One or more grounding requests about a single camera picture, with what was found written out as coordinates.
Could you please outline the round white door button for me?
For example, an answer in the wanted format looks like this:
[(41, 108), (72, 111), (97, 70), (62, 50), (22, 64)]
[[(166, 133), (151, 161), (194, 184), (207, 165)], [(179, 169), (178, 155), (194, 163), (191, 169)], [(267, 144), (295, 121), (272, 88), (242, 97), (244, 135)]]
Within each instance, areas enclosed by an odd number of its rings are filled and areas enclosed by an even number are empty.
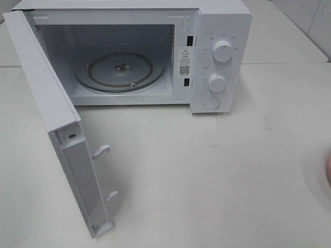
[(209, 110), (216, 110), (220, 106), (220, 100), (216, 97), (210, 97), (205, 100), (204, 106)]

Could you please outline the white timer knob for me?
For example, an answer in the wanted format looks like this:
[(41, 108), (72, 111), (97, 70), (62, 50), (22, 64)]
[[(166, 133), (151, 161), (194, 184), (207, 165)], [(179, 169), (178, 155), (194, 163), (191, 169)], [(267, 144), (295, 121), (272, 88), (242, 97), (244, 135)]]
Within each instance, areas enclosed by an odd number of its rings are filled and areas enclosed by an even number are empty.
[(211, 75), (207, 83), (209, 91), (213, 93), (222, 92), (227, 86), (227, 81), (221, 74)]

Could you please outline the pink round plate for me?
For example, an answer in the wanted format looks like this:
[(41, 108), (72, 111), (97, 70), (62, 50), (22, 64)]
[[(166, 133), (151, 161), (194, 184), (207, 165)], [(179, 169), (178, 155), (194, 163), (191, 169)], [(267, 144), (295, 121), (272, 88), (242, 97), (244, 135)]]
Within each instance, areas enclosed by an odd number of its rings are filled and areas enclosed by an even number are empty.
[(331, 154), (328, 157), (327, 166), (326, 166), (326, 175), (329, 185), (331, 186)]

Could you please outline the white microwave door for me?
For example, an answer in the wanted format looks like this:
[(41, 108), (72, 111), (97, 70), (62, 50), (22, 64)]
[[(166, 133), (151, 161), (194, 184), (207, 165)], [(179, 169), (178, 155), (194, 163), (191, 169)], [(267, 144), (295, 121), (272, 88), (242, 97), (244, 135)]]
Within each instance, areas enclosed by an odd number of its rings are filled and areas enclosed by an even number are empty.
[(88, 231), (95, 238), (113, 228), (106, 202), (118, 192), (102, 195), (93, 164), (111, 148), (103, 145), (90, 153), (81, 118), (37, 39), (32, 18), (16, 10), (5, 13), (4, 19), (51, 143)]

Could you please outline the glass microwave turntable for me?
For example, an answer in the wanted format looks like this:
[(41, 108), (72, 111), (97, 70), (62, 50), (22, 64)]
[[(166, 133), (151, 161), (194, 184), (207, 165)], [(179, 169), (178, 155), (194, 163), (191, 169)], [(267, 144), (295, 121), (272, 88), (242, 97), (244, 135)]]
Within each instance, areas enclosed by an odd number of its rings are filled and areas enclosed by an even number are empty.
[(168, 50), (140, 44), (84, 47), (73, 60), (73, 73), (83, 86), (98, 92), (125, 93), (146, 88), (164, 75)]

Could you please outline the white warning label sticker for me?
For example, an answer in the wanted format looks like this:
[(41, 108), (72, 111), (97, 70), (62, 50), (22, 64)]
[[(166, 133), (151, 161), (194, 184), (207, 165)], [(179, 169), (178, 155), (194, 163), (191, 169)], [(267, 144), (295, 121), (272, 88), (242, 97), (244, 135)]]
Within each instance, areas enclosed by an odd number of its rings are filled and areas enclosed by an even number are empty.
[(178, 75), (181, 77), (190, 76), (191, 58), (193, 52), (191, 47), (181, 46), (178, 48), (177, 64), (178, 64)]

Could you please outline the white microwave oven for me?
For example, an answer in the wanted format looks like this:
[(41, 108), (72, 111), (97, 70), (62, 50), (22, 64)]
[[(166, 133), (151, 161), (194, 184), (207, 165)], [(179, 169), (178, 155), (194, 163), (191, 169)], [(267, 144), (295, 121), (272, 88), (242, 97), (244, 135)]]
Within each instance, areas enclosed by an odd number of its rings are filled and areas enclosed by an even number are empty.
[[(252, 15), (242, 1), (21, 1), (12, 11), (34, 21), (37, 39), (73, 105), (187, 104), (193, 113), (230, 111)], [(229, 39), (232, 58), (217, 62), (212, 45)], [(140, 44), (168, 50), (166, 71), (154, 84), (131, 92), (106, 93), (80, 84), (73, 60), (84, 47)], [(178, 75), (178, 48), (192, 48), (190, 76)], [(208, 79), (221, 74), (225, 90), (210, 92)], [(220, 106), (209, 110), (205, 100)]]

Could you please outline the upper white power knob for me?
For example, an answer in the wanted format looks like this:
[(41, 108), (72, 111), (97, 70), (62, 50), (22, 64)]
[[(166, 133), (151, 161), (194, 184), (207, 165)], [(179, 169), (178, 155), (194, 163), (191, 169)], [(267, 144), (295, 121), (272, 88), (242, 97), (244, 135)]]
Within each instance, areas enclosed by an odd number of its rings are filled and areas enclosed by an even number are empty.
[(212, 45), (213, 58), (217, 62), (226, 62), (232, 58), (234, 46), (229, 39), (218, 39)]

